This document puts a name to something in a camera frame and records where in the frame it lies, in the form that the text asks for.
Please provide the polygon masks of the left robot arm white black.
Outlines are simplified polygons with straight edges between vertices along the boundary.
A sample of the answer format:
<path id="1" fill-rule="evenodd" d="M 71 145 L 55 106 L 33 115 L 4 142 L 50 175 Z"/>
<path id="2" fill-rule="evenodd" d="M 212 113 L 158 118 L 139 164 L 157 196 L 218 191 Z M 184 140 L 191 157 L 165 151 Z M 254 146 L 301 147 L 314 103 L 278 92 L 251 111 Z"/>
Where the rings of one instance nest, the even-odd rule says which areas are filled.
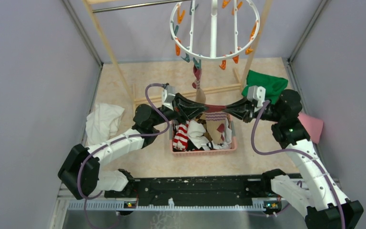
<path id="1" fill-rule="evenodd" d="M 134 185 L 127 172 L 118 170 L 106 174 L 103 167 L 149 146 L 157 136 L 168 131 L 172 121 L 189 121 L 212 109 L 211 105 L 189 100 L 180 93 L 165 95 L 160 107 L 148 99 L 146 104 L 136 108 L 134 124 L 124 133 L 93 146 L 73 146 L 58 171 L 58 178 L 77 200 L 96 198 L 103 191 L 116 191 L 128 197 Z"/>

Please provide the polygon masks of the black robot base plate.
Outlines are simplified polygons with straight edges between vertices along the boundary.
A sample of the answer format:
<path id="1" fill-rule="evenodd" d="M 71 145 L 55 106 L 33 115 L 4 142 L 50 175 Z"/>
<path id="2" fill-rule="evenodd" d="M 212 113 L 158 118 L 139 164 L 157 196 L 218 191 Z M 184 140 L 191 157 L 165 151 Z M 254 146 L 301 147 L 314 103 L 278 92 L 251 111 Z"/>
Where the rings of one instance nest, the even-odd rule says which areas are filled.
<path id="1" fill-rule="evenodd" d="M 257 198 L 277 200 L 262 175 L 135 178 L 123 191 L 105 191 L 104 197 L 132 198 L 140 207 L 166 206 L 169 199 L 178 207 L 251 206 Z"/>

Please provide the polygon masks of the white round clip hanger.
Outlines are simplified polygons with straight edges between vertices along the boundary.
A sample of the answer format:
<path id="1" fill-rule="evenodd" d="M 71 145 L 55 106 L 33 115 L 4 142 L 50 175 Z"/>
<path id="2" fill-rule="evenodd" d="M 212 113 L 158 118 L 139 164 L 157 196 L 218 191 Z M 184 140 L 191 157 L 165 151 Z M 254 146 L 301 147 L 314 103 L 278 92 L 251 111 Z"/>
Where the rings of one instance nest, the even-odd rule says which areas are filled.
<path id="1" fill-rule="evenodd" d="M 186 62 L 239 61 L 256 49 L 261 15 L 252 0 L 210 0 L 200 10 L 198 0 L 179 0 L 168 26 L 175 55 Z"/>

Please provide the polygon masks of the beige purple striped sock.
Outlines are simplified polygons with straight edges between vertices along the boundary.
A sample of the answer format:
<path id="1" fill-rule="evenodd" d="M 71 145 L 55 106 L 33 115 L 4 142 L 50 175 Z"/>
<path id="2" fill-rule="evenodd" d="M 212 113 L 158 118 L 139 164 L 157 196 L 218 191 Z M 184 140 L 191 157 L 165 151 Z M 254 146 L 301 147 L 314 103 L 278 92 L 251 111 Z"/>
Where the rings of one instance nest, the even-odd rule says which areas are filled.
<path id="1" fill-rule="evenodd" d="M 222 144 L 227 139 L 229 129 L 228 113 L 223 105 L 207 105 L 201 118 L 206 121 L 207 132 L 215 145 Z"/>

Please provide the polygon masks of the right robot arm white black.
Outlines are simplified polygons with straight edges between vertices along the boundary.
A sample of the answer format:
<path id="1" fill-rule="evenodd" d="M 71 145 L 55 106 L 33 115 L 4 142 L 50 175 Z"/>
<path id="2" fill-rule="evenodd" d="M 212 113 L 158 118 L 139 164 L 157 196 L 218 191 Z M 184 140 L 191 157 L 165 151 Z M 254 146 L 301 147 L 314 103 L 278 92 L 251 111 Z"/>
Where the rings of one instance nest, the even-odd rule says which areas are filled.
<path id="1" fill-rule="evenodd" d="M 302 110 L 298 92 L 285 89 L 277 101 L 243 98 L 223 108 L 225 113 L 248 123 L 273 122 L 272 134 L 280 145 L 275 154 L 285 153 L 299 170 L 307 188 L 295 184 L 283 171 L 263 174 L 261 192 L 283 197 L 304 218 L 309 229 L 353 229 L 364 209 L 337 186 L 320 160 L 310 135 L 299 120 Z"/>

